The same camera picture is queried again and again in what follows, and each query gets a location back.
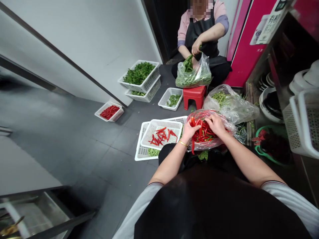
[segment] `green colander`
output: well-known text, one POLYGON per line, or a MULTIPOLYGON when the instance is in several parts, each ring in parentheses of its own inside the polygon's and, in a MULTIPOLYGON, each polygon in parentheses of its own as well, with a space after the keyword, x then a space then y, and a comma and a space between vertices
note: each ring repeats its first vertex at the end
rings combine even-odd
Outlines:
MULTIPOLYGON (((283 137, 283 138, 285 138, 285 139, 288 140, 288 135, 287 135, 286 129, 285 129, 284 127, 276 126, 276 125, 267 125, 267 126, 261 127, 260 129, 257 130, 257 132, 256 132, 256 137, 258 137, 260 131, 262 131, 263 129, 266 130, 266 131, 269 133, 269 129, 270 129, 270 128, 272 129, 272 131, 273 131, 275 134, 277 134, 277 135, 279 135, 279 136, 281 136, 281 137, 283 137)), ((288 167, 288 166, 290 166, 289 164, 283 164, 283 163, 277 161, 277 160, 274 159, 272 156, 270 156, 269 154, 267 154, 267 153, 265 153, 264 151, 262 151, 260 145, 256 145, 256 146, 255 146, 255 150, 257 151, 257 153, 258 153, 259 155, 268 158, 270 161, 274 162, 275 164, 278 164, 278 165, 283 166, 283 167, 288 167)))

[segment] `red plastic stool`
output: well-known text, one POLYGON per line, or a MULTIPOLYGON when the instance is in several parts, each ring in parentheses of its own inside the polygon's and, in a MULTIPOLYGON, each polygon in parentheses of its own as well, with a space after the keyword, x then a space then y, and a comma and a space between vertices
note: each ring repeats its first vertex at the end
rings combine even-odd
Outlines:
POLYGON ((206 93, 206 86, 183 89, 184 109, 188 110, 189 99, 195 100, 197 109, 201 109, 204 104, 205 93, 206 93))

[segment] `gray sleeve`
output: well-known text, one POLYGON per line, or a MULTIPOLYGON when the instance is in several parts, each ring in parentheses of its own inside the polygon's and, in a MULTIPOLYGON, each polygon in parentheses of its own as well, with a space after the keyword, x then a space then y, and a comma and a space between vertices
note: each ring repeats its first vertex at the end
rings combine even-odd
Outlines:
POLYGON ((153 199, 155 194, 163 187, 160 183, 152 183, 148 185, 145 190, 135 201, 134 205, 130 209, 122 225, 115 233, 113 239, 128 239, 134 238, 134 227, 137 220, 140 218, 145 208, 153 199))
POLYGON ((184 40, 178 40, 177 41, 177 49, 182 46, 182 45, 185 45, 185 41, 184 40))
POLYGON ((225 34, 224 35, 226 35, 226 33, 228 32, 228 29, 229 29, 229 21, 228 21, 227 15, 221 15, 220 17, 218 17, 216 19, 215 24, 217 24, 217 23, 221 23, 225 27, 225 34))
POLYGON ((269 181, 261 189, 273 195, 301 219, 312 238, 319 238, 319 210, 287 185, 269 181))

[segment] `hand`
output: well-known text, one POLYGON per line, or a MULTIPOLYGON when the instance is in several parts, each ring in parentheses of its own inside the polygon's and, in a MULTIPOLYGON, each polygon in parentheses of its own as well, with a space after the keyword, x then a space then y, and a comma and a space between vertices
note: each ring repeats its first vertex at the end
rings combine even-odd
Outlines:
POLYGON ((183 143, 188 144, 195 132, 201 128, 200 125, 195 127, 190 126, 190 120, 184 125, 184 132, 180 139, 183 143))
POLYGON ((222 122, 222 119, 216 115, 213 114, 210 117, 206 118, 205 121, 208 123, 211 130, 220 137, 221 135, 227 133, 225 126, 222 122))
POLYGON ((193 46, 192 46, 192 55, 193 55, 193 56, 195 56, 195 55, 197 55, 197 54, 200 53, 199 47, 200 47, 200 45, 201 45, 202 43, 203 43, 203 42, 202 42, 202 40, 201 40, 201 37, 199 36, 199 37, 197 38, 197 40, 194 42, 193 46))
POLYGON ((195 57, 192 58, 192 63, 193 63, 193 69, 196 69, 198 66, 198 61, 196 60, 195 57))

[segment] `pink shirt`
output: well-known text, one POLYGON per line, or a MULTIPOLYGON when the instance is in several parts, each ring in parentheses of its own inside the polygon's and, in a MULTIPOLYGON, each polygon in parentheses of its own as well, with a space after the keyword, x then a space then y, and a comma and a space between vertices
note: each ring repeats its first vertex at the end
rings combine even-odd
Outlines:
MULTIPOLYGON (((206 12, 210 12, 214 7, 214 3, 213 0, 209 0, 209 4, 208 4, 208 9, 206 10, 206 12)), ((222 15, 226 15, 226 7, 225 4, 219 0, 216 1, 215 3, 215 8, 214 8, 214 19, 215 21, 222 15)), ((190 22, 190 17, 191 17, 191 12, 190 9, 188 9, 183 15, 182 18, 180 20, 180 27, 178 30, 178 40, 183 40, 185 41, 186 39, 186 32, 187 32, 187 28, 189 26, 189 22, 190 22)))

